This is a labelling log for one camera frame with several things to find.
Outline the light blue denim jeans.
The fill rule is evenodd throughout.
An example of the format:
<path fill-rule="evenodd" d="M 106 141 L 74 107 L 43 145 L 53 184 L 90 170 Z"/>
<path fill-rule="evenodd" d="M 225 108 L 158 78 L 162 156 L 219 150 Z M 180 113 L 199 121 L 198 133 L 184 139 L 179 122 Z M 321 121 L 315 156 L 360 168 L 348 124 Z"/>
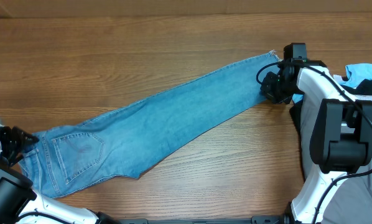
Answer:
<path fill-rule="evenodd" d="M 190 82 L 73 126 L 36 134 L 21 172 L 34 189 L 64 197 L 113 177 L 138 178 L 204 132 L 263 102 L 256 75 L 276 72 L 274 52 L 229 64 Z"/>

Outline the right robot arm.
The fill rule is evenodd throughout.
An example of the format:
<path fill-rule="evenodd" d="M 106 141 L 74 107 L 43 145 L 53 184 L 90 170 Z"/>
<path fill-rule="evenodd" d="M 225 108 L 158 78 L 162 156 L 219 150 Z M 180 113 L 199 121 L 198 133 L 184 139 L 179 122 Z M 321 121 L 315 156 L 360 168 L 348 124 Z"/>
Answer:
<path fill-rule="evenodd" d="M 303 93 L 319 106 L 309 144 L 313 166 L 302 190 L 280 216 L 257 216 L 252 223 L 318 223 L 339 187 L 361 176 L 372 159 L 372 101 L 358 100 L 339 85 L 320 60 L 307 57 L 304 43 L 284 47 L 279 71 L 260 82 L 261 94 L 274 104 Z"/>

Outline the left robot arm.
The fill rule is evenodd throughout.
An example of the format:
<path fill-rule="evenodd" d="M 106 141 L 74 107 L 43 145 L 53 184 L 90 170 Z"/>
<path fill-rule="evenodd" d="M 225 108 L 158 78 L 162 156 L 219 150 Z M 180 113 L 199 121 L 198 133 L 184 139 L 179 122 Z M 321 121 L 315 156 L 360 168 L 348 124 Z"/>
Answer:
<path fill-rule="evenodd" d="M 32 188 L 33 182 L 12 167 L 23 148 L 39 139 L 17 126 L 0 124 L 0 223 L 120 224 L 109 215 L 65 205 Z"/>

